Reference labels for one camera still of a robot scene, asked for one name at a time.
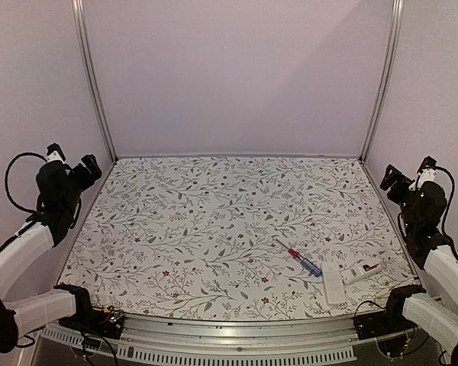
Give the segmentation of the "small white remote control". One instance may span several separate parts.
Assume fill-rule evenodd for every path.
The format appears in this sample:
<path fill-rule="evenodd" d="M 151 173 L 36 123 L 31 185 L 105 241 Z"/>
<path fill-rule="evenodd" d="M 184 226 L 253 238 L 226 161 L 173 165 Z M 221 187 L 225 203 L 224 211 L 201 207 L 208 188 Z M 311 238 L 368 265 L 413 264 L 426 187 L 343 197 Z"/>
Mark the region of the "small white remote control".
<path fill-rule="evenodd" d="M 345 285 L 354 284 L 371 277 L 382 270 L 381 262 L 365 263 L 361 262 L 354 267 L 348 268 L 341 272 L 342 280 Z"/>

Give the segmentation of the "red blue screwdriver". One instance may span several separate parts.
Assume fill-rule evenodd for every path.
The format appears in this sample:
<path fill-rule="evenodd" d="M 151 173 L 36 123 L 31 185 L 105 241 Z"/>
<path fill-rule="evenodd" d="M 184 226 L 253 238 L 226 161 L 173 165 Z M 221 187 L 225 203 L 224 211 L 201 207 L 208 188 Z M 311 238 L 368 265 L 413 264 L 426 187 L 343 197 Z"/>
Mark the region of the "red blue screwdriver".
<path fill-rule="evenodd" d="M 273 237 L 273 240 L 280 244 L 288 252 L 288 254 L 290 254 L 290 256 L 294 258 L 294 260 L 296 260 L 306 271 L 309 272 L 310 275 L 313 275 L 316 278 L 322 276 L 321 269 L 317 265 L 312 263 L 309 259 L 302 256 L 299 252 L 295 251 L 294 249 L 289 248 L 275 236 Z"/>

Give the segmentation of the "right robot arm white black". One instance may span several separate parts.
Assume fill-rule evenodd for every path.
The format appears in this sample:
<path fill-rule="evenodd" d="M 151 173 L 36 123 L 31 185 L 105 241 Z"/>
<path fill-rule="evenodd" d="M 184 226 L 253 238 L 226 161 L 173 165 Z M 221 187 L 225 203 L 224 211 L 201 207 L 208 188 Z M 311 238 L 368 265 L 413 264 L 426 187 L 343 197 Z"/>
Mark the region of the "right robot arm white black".
<path fill-rule="evenodd" d="M 380 188 L 400 207 L 400 232 L 410 258 L 458 308 L 458 253 L 444 224 L 453 195 L 434 180 L 438 172 L 445 171 L 431 157 L 423 160 L 416 179 L 388 165 Z M 439 304 L 423 287 L 394 289 L 379 319 L 385 332 L 396 332 L 407 321 L 414 323 L 440 345 L 451 365 L 458 365 L 458 313 Z"/>

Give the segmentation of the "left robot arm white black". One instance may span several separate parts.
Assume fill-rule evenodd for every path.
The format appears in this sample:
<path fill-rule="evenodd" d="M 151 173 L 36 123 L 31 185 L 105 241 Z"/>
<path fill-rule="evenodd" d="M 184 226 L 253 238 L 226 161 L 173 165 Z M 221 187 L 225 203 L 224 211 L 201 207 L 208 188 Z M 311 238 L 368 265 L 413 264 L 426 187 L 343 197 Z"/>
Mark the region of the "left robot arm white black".
<path fill-rule="evenodd" d="M 36 207 L 27 210 L 24 225 L 0 246 L 0 353 L 10 352 L 20 338 L 57 319 L 69 318 L 82 331 L 98 325 L 89 293 L 81 287 L 58 287 L 14 303 L 4 302 L 17 279 L 75 227 L 82 192 L 102 176 L 94 155 L 85 155 L 77 166 L 70 167 L 55 144 L 42 160 L 36 176 Z"/>

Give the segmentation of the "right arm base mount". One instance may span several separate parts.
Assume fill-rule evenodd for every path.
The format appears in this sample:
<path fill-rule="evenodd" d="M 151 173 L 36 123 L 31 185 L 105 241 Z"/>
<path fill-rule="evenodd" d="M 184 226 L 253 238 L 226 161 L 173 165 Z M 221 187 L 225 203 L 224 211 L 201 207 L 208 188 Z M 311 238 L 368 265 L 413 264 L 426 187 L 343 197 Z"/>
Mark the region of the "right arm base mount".
<path fill-rule="evenodd" d="M 371 305 L 379 310 L 358 314 L 360 307 Z M 366 300 L 353 314 L 353 325 L 359 340 L 372 339 L 378 352 L 389 360 L 403 358 L 417 335 L 417 326 L 403 316 L 389 315 L 385 307 Z"/>

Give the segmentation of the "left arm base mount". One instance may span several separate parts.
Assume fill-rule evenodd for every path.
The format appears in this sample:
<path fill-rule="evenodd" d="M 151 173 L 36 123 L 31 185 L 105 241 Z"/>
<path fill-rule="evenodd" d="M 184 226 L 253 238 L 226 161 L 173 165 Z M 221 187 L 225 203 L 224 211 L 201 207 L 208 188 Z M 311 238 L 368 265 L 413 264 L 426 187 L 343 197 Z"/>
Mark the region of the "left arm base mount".
<path fill-rule="evenodd" d="M 79 310 L 75 315 L 62 318 L 58 323 L 69 329 L 119 340 L 124 329 L 126 313 L 113 306 Z"/>

